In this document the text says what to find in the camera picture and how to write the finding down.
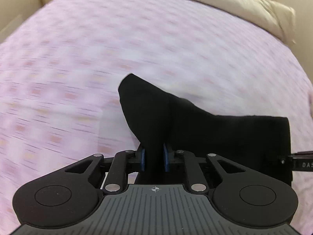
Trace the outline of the black pants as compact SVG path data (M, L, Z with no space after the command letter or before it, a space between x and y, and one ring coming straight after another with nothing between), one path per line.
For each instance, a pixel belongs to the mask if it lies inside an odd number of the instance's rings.
M166 144L198 157L215 153L292 183L285 163L291 153L287 118L214 115L134 74L121 81L118 93L127 124L143 146Z

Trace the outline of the purple checked bed sheet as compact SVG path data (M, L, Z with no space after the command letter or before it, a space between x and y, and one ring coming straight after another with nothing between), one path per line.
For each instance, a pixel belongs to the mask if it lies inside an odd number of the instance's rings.
M312 150L312 83L265 30L190 0L53 0L1 44L1 234L20 186L138 147L130 73L213 114L287 117L293 152Z

